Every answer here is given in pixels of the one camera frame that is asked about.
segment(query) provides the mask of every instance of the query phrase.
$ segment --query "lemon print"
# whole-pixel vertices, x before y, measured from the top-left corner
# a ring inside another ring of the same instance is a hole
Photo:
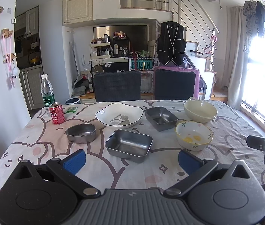
[[[194,135],[193,138],[196,139],[196,140],[198,140],[198,141],[201,141],[201,137],[198,136],[198,135]]]
[[[192,140],[192,138],[190,138],[190,137],[186,137],[186,138],[184,138],[184,141],[186,141],[186,142],[188,142],[188,143],[193,143],[193,140]]]

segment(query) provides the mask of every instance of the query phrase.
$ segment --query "can top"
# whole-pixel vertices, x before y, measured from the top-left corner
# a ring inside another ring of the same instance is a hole
[[[59,105],[61,105],[59,102],[54,102],[49,107],[54,108],[54,107],[58,107]]]
[[[43,79],[46,79],[46,78],[48,78],[48,74],[43,74],[43,75],[42,75],[42,80],[43,80]]]

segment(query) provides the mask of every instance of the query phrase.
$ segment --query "black vest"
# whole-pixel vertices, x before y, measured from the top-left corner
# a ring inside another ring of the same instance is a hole
[[[183,39],[183,30],[184,27],[177,22],[161,23],[161,34],[157,39],[157,53],[162,64],[167,65],[172,61],[179,66],[183,63],[187,44]]]

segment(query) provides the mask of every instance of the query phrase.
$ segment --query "patterned tablecloth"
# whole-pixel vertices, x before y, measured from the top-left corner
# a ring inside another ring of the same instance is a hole
[[[144,110],[163,106],[179,119],[190,120],[184,112],[184,101],[130,101],[132,106]],[[226,104],[211,101],[217,108],[215,120],[206,125],[214,131],[214,140],[200,152],[194,151],[200,159],[213,158],[222,164],[231,164],[234,159],[244,159],[260,183],[265,182],[264,155],[261,151],[246,145],[248,135],[259,133]],[[16,167],[18,162],[29,159],[34,164],[44,164],[55,157],[61,159],[83,149],[86,153],[85,166],[76,174],[84,181],[104,192],[106,188],[164,190],[188,175],[179,166],[178,154],[181,150],[175,136],[175,130],[158,132],[147,121],[145,114],[137,125],[127,130],[153,137],[150,152],[143,163],[111,156],[105,141],[113,130],[96,120],[95,114],[110,103],[79,104],[77,113],[66,114],[66,122],[53,125],[51,118],[40,110],[22,130],[20,136],[8,147],[0,159],[0,189]],[[93,123],[96,126],[97,138],[90,144],[78,145],[69,142],[65,130],[80,123]]]

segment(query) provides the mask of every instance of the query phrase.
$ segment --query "chair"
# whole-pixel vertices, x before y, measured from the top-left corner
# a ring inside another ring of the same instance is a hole
[[[141,99],[141,72],[96,73],[96,102],[137,101]]]
[[[156,67],[154,69],[155,100],[187,100],[199,96],[198,69]]]

